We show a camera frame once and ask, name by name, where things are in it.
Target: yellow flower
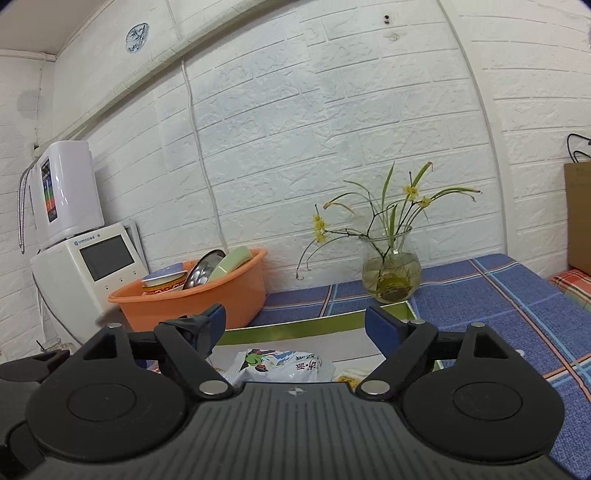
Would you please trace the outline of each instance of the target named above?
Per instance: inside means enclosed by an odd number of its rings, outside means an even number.
[[[432,200],[430,198],[427,197],[423,197],[423,199],[418,203],[421,208],[427,208],[429,205],[431,205]]]
[[[320,215],[314,215],[312,217],[314,220],[314,235],[316,236],[316,241],[320,244],[326,242],[326,222],[322,219]]]
[[[414,202],[418,197],[418,188],[413,187],[412,185],[406,185],[402,191],[408,195],[408,199],[411,202]]]

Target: orange plastic basin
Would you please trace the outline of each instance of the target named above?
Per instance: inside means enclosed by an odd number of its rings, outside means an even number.
[[[159,322],[182,315],[197,315],[214,303],[226,309],[226,329],[241,328],[256,316],[267,292],[262,275],[263,248],[251,248],[252,259],[216,281],[188,290],[142,295],[142,281],[136,280],[109,295],[118,303],[136,332],[153,330]],[[183,262],[191,271],[197,261]]]

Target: glass vase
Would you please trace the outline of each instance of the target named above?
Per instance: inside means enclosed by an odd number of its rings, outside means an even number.
[[[362,282],[382,303],[403,301],[421,283],[421,263],[410,237],[412,227],[394,236],[362,238]]]

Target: orange striped cloth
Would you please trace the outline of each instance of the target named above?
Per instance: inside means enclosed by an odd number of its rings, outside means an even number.
[[[576,268],[550,280],[564,295],[591,312],[591,277]]]

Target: glass jar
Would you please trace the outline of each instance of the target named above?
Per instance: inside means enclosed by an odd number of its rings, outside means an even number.
[[[43,345],[40,345],[42,352],[55,352],[57,350],[69,350],[71,355],[76,353],[77,348],[73,343],[66,342],[62,343],[61,338],[54,337],[50,338]]]
[[[403,301],[421,284],[421,263],[410,233],[362,238],[362,282],[365,290],[382,303]]]

